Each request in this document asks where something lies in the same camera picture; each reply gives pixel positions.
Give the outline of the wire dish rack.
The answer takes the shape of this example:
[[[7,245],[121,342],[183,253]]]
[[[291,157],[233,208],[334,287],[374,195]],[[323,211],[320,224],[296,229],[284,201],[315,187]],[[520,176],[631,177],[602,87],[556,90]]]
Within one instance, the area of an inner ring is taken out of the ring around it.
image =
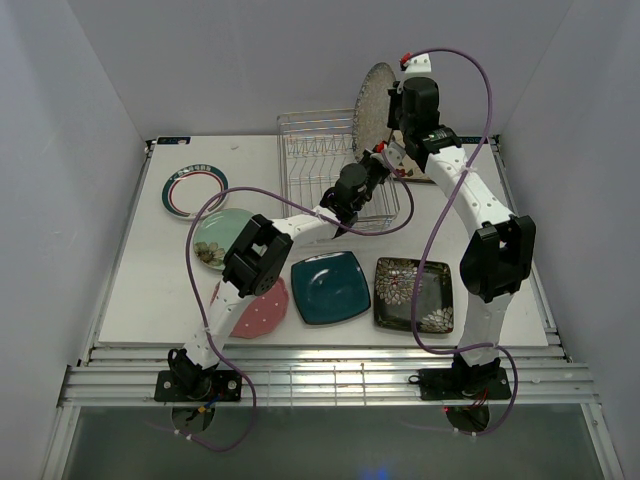
[[[277,117],[280,195],[312,209],[333,187],[341,169],[356,161],[353,151],[353,108],[282,113]],[[354,228],[384,231],[399,214],[391,179],[376,188],[358,213]]]

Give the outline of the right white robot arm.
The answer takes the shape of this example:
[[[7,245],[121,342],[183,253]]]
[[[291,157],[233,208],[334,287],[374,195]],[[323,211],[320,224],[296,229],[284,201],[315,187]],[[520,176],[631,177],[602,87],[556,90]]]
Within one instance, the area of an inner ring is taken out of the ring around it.
[[[508,399],[515,389],[500,365],[497,346],[508,306],[531,272],[535,223],[504,206],[473,171],[459,137],[440,122],[433,79],[401,80],[389,95],[389,126],[402,133],[406,154],[441,189],[469,236],[459,264],[468,292],[463,333],[450,367],[418,373],[421,395]]]

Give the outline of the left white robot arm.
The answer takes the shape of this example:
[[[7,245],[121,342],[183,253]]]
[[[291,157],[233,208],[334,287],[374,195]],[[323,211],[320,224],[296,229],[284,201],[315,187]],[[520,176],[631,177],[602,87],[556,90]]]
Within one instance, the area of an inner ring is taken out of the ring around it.
[[[231,331],[247,306],[274,286],[291,250],[354,232],[359,212],[404,156],[402,146],[383,142],[343,167],[313,209],[276,220],[257,214],[246,223],[225,254],[213,302],[205,306],[196,298],[202,327],[182,348],[169,353],[169,370],[182,394],[197,400],[210,392]]]

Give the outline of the speckled round plate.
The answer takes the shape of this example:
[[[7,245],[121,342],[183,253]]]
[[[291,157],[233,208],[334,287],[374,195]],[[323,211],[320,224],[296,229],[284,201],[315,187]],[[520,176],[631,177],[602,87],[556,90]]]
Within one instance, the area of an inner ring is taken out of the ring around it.
[[[395,82],[395,74],[385,62],[375,64],[363,80],[352,124],[352,147],[357,161],[362,159],[365,150],[373,150],[391,135],[392,130],[387,125],[390,108],[388,90]]]

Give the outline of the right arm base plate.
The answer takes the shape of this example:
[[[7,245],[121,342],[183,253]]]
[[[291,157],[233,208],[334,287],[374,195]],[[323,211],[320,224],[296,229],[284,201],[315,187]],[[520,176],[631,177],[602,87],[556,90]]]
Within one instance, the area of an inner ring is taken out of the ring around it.
[[[408,378],[419,388],[419,396],[430,400],[509,400],[512,390],[506,370],[499,367],[488,375],[456,379],[452,368],[420,369]]]

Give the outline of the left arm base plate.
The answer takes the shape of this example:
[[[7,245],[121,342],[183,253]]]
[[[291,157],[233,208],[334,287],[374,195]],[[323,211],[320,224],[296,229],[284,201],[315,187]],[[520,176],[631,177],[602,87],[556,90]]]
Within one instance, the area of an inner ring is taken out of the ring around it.
[[[158,374],[153,399],[163,403],[202,403],[241,400],[242,377],[233,370],[215,370],[187,387],[171,371]]]

